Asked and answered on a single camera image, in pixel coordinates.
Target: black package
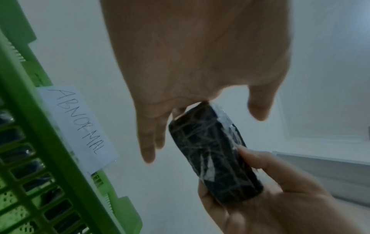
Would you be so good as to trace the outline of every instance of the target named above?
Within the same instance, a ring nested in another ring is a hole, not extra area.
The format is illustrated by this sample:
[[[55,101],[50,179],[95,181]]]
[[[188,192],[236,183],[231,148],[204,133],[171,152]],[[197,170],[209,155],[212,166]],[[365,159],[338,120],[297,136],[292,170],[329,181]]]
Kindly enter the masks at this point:
[[[237,146],[246,145],[221,107],[200,103],[171,121],[169,130],[195,173],[220,203],[244,201],[262,192],[253,169],[238,155]]]

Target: green plastic crate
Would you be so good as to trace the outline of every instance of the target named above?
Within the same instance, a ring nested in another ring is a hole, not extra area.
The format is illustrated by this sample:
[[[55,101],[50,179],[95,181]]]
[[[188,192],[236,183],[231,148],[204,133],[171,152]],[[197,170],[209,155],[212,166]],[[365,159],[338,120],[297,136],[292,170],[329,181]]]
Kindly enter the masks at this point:
[[[35,86],[52,83],[28,47],[35,39],[17,1],[0,1],[0,233],[139,233],[128,197],[103,171],[82,173],[49,122]]]

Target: paper label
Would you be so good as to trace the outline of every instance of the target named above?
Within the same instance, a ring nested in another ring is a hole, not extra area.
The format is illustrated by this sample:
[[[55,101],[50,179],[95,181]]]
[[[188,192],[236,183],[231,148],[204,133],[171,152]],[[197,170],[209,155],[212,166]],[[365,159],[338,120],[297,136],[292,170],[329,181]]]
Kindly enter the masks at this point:
[[[90,175],[119,157],[74,87],[48,86],[37,90],[80,166]]]

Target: finger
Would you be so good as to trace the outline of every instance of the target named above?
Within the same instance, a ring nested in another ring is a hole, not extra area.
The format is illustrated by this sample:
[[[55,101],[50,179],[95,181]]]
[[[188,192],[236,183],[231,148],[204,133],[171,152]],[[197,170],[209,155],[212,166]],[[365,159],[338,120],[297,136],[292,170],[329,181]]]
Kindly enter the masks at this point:
[[[286,73],[287,69],[269,84],[249,86],[248,110],[255,119],[259,121],[267,119],[274,103],[276,92],[283,82]]]
[[[162,149],[165,145],[167,121],[170,114],[171,112],[168,112],[157,118],[157,125],[155,128],[154,136],[155,148],[157,149]]]
[[[313,176],[269,152],[253,151],[243,146],[238,147],[238,152],[249,166],[263,169],[284,192],[328,194]]]
[[[199,180],[198,194],[205,211],[207,211],[211,219],[221,230],[225,230],[229,214],[227,213],[226,209],[222,207],[208,192],[207,187],[201,180]]]
[[[185,113],[185,111],[186,111],[186,107],[173,109],[172,110],[172,118],[173,119],[176,119],[178,116],[180,116],[183,113]]]
[[[152,163],[155,159],[154,133],[156,118],[136,116],[137,134],[141,155],[146,163]]]

